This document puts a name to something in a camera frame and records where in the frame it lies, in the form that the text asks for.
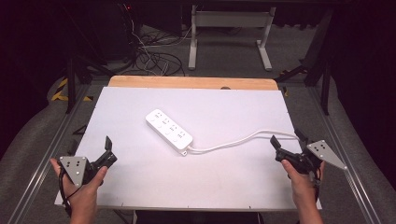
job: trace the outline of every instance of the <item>power strip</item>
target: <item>power strip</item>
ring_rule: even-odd
[[[146,116],[146,122],[178,153],[187,156],[187,147],[192,143],[192,136],[178,126],[160,109],[151,111]]]

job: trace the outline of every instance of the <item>white table surface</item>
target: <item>white table surface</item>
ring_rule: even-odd
[[[237,147],[183,157],[147,125],[145,116],[156,108],[191,134],[196,148],[232,142],[260,129],[294,130],[280,91],[104,87],[76,154],[95,161],[105,152],[106,136],[112,140],[118,160],[98,190],[99,206],[295,209],[290,180],[275,161],[271,134],[259,134]],[[289,151],[301,152],[297,140],[279,142]],[[62,203],[59,194],[55,203]]]

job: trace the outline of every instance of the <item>power cord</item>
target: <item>power cord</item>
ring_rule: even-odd
[[[283,135],[283,136],[288,137],[288,138],[278,138],[278,139],[284,139],[284,140],[297,139],[297,140],[299,140],[299,138],[296,135],[290,134],[290,133],[282,133],[282,132],[277,132],[277,131],[272,131],[272,130],[258,130],[257,132],[252,133],[252,134],[248,135],[247,137],[244,137],[237,141],[233,141],[231,143],[226,143],[226,144],[222,144],[222,145],[215,146],[215,147],[209,147],[209,148],[200,148],[200,149],[188,146],[187,149],[192,152],[205,153],[208,151],[213,151],[213,150],[217,150],[217,149],[221,149],[221,148],[233,147],[233,146],[237,146],[237,145],[245,143],[246,141],[250,140],[251,138],[253,138],[255,135],[257,135],[259,133],[278,134],[278,135]]]

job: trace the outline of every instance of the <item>black cable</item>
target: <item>black cable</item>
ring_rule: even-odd
[[[113,210],[113,211],[114,211],[114,213],[117,214],[117,216],[119,216],[119,217],[122,219],[122,221],[123,221],[125,224],[129,224],[128,220],[122,215],[122,213],[121,213],[120,211],[118,211],[118,210]]]
[[[64,175],[66,174],[63,167],[61,167],[61,172],[59,173],[59,191],[61,192],[62,199],[64,200],[64,210],[67,215],[72,216],[72,207],[67,201],[66,196],[64,195]]]

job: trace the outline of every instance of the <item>hand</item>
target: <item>hand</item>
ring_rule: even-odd
[[[291,179],[293,200],[299,212],[300,223],[322,223],[315,199],[315,188],[308,175],[298,173],[290,162],[282,161],[283,168]],[[324,162],[320,165],[320,180],[323,177]]]
[[[60,166],[55,159],[50,159],[53,170],[59,176]],[[102,167],[96,176],[87,185],[78,189],[67,176],[64,176],[64,194],[69,197],[70,206],[72,207],[72,216],[70,223],[93,223],[96,215],[96,198],[97,190],[105,178],[107,167]]]

